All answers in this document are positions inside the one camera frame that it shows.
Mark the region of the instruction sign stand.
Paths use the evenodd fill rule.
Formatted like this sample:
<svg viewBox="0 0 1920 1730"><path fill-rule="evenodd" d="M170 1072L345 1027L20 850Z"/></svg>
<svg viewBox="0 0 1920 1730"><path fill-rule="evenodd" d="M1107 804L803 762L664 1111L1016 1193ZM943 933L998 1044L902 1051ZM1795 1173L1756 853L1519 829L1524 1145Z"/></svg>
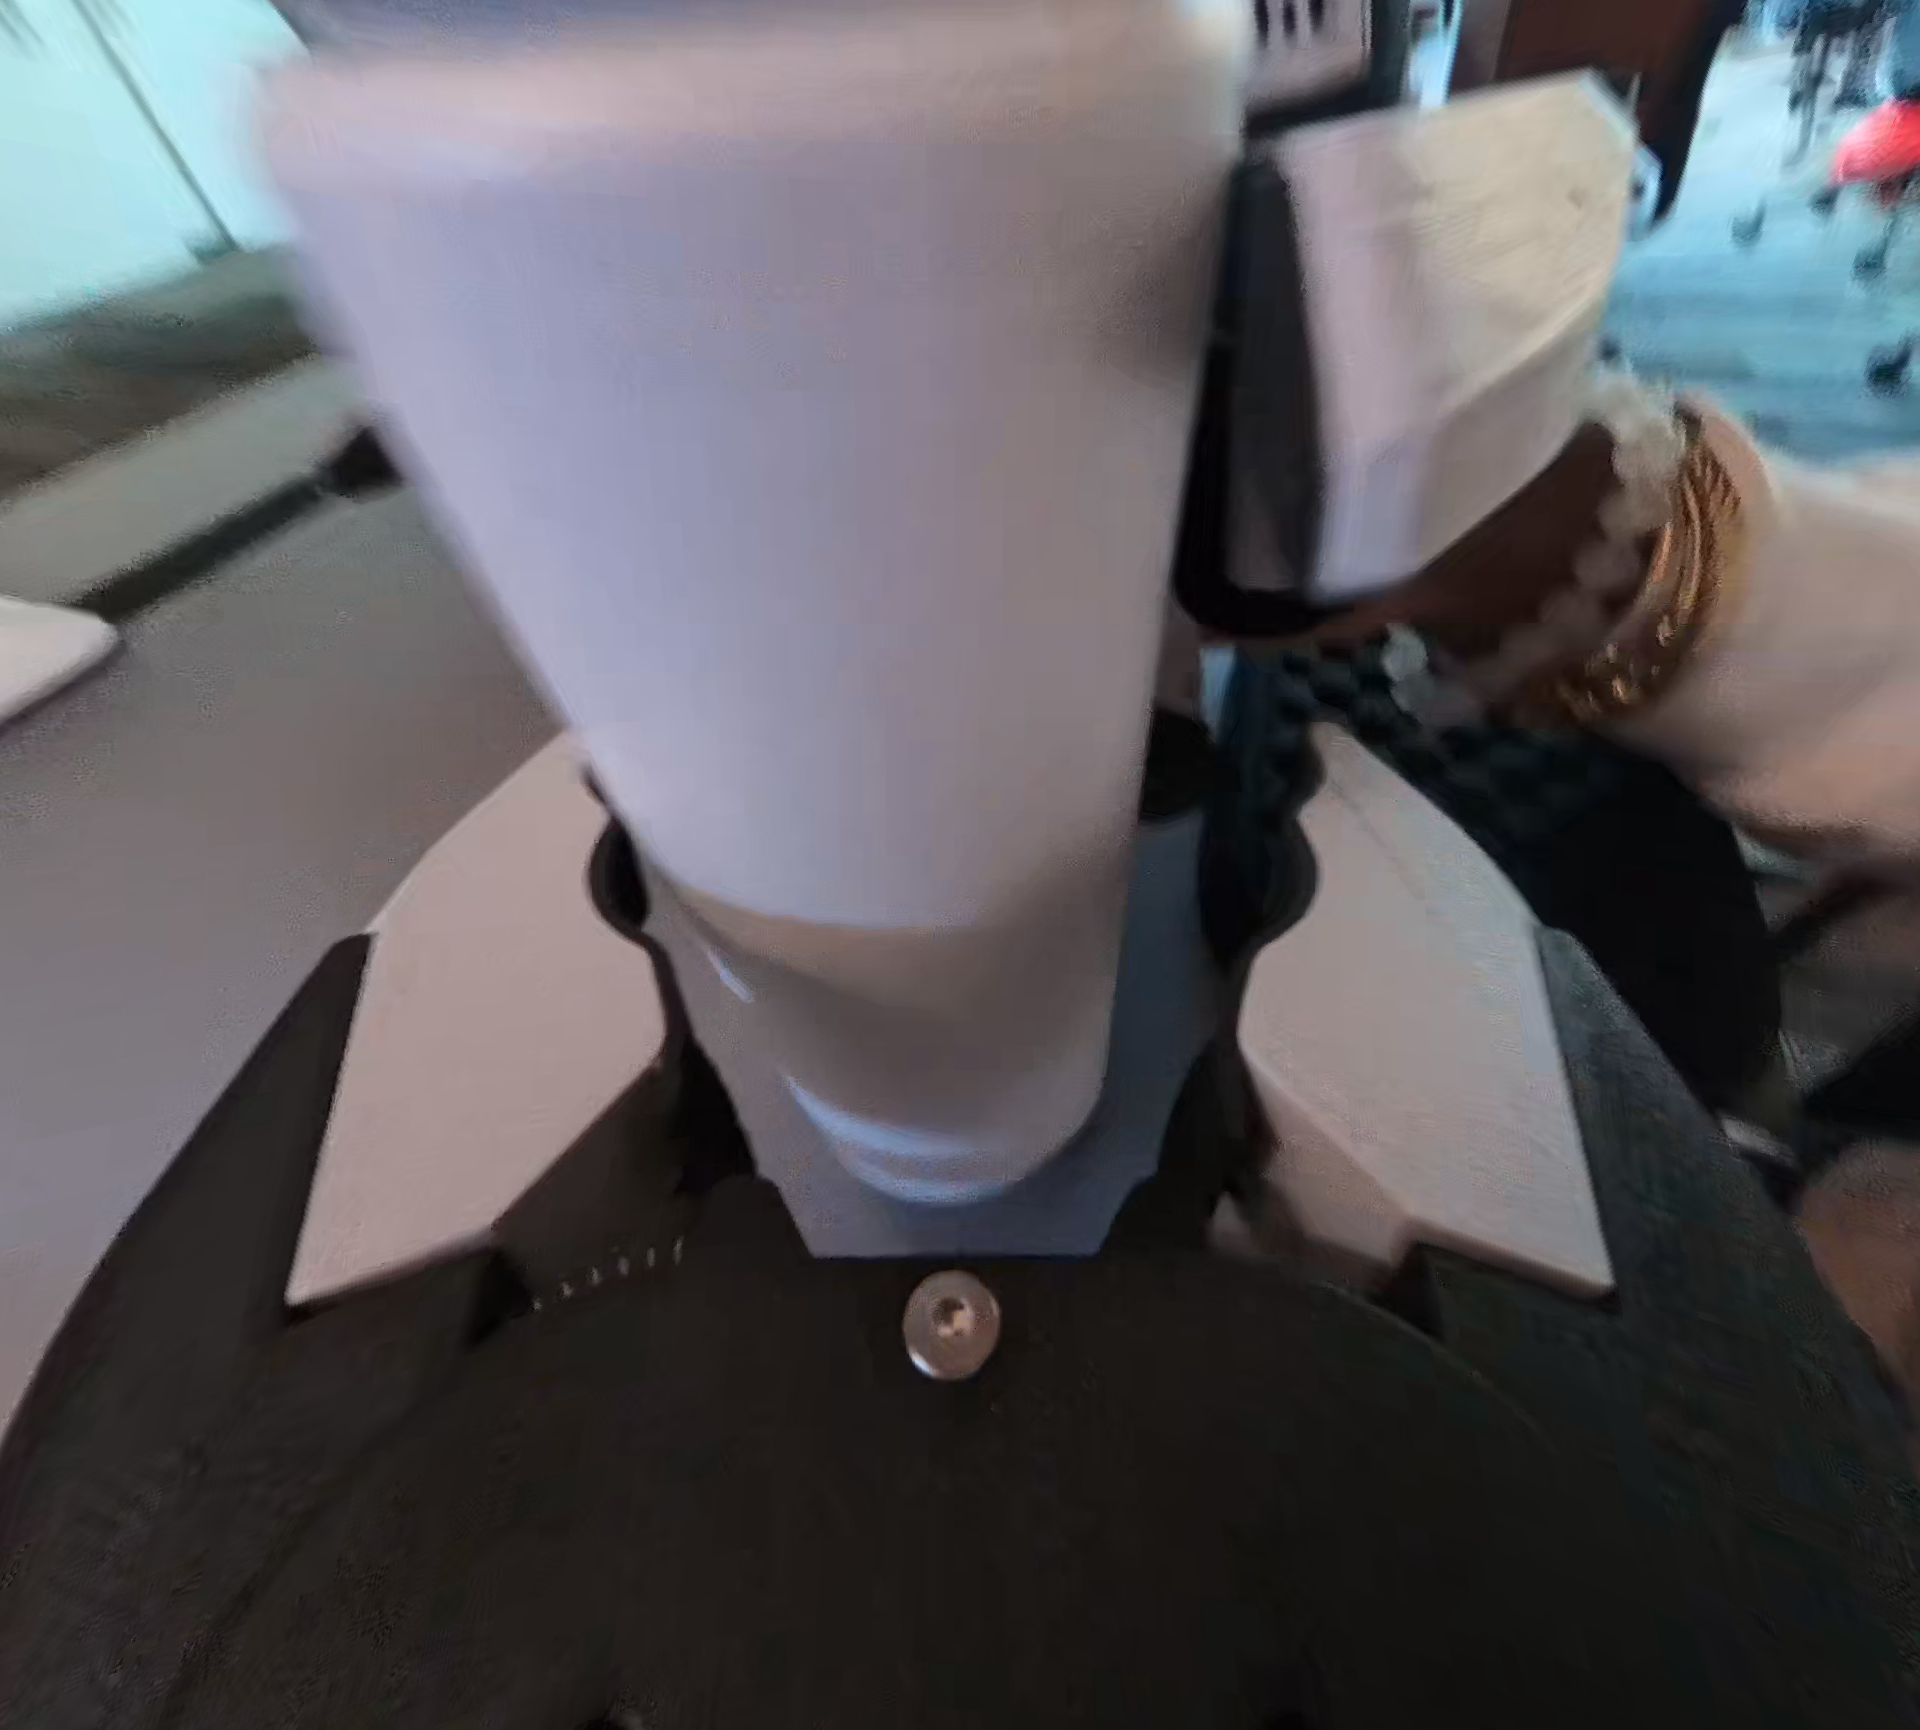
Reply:
<svg viewBox="0 0 1920 1730"><path fill-rule="evenodd" d="M3 596L3 728L83 683L118 648L118 630L95 613Z"/></svg>

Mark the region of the dark knit garment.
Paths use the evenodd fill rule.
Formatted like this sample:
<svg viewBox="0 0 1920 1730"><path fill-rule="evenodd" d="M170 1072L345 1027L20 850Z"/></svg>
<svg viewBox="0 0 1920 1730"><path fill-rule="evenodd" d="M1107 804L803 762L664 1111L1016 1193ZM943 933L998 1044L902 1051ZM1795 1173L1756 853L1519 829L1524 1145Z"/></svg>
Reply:
<svg viewBox="0 0 1920 1730"><path fill-rule="evenodd" d="M1665 767L1589 732L1426 731L1395 699L1378 647L1237 661L1222 683L1197 853L1200 927L1220 970L1280 904L1281 826L1318 725L1399 776L1541 923L1576 940L1707 1110L1760 1090L1782 986L1733 831Z"/></svg>

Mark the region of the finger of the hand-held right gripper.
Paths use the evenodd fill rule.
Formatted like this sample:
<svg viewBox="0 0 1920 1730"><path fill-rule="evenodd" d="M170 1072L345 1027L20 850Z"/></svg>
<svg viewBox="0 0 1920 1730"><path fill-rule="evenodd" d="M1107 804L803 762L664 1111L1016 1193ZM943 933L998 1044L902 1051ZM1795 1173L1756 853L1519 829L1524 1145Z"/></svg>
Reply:
<svg viewBox="0 0 1920 1730"><path fill-rule="evenodd" d="M1573 436L1638 137L1592 72L1326 119L1228 196L1179 607L1298 635L1399 588Z"/></svg>

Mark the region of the white plastic bottle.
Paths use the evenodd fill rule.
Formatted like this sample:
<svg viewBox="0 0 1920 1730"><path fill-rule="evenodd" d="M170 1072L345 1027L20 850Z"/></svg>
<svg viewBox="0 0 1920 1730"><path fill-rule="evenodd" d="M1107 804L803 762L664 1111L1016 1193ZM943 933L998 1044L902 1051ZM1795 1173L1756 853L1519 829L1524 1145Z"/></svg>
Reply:
<svg viewBox="0 0 1920 1730"><path fill-rule="evenodd" d="M1107 1068L1248 0L279 0L323 335L867 1187Z"/></svg>

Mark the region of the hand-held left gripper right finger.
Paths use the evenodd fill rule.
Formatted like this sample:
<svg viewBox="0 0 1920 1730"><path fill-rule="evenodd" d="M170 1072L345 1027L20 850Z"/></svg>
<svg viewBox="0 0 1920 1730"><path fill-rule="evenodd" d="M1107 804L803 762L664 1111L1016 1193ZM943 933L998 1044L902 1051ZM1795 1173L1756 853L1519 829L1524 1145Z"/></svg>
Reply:
<svg viewBox="0 0 1920 1730"><path fill-rule="evenodd" d="M1339 728L1310 728L1305 916L1244 978L1259 1190L1347 1277L1437 1250L1610 1295L1537 920L1488 853Z"/></svg>

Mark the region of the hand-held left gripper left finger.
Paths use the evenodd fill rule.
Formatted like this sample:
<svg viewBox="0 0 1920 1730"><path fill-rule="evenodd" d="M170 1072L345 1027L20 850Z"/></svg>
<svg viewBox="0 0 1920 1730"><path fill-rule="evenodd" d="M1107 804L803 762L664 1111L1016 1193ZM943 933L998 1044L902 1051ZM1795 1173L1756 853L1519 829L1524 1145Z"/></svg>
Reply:
<svg viewBox="0 0 1920 1730"><path fill-rule="evenodd" d="M654 1257L640 1083L685 1019L644 904L570 736L420 857L366 933L289 1309L473 1253L539 1301Z"/></svg>

